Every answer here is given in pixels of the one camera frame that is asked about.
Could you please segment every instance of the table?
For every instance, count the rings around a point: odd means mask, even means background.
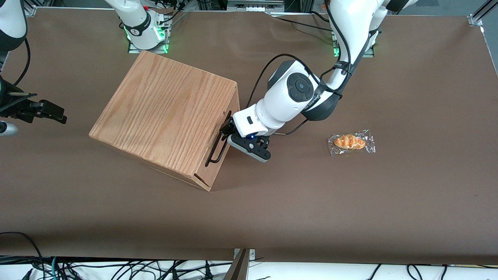
[[[0,231],[25,232],[52,256],[225,260],[256,248],[268,261],[498,261],[498,78],[465,17],[388,16],[331,117],[272,137],[265,164],[230,149],[211,193],[88,137],[136,58],[118,23],[98,9],[28,19],[20,87],[65,108],[68,123],[14,121],[20,133],[0,139]],[[271,57],[291,53],[321,73],[331,44],[326,31],[264,13],[191,12],[166,56],[237,81],[245,105]],[[2,76],[24,62],[20,47]],[[328,154],[332,134],[363,129],[375,154]],[[34,254],[24,240],[0,242],[2,255]]]

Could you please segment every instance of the wooden lid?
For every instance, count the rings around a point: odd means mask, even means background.
[[[192,177],[235,81],[143,51],[90,137]]]

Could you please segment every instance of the wooden box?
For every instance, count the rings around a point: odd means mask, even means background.
[[[209,191],[228,145],[220,162],[206,160],[229,111],[238,110],[236,82],[143,51],[89,135]]]

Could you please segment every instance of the croissant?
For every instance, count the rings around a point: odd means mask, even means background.
[[[334,139],[334,145],[343,149],[363,149],[366,144],[365,141],[351,134]]]

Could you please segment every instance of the plastic wrapper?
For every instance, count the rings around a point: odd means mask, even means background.
[[[332,156],[347,153],[375,152],[375,142],[370,130],[332,135],[328,142],[329,152]]]

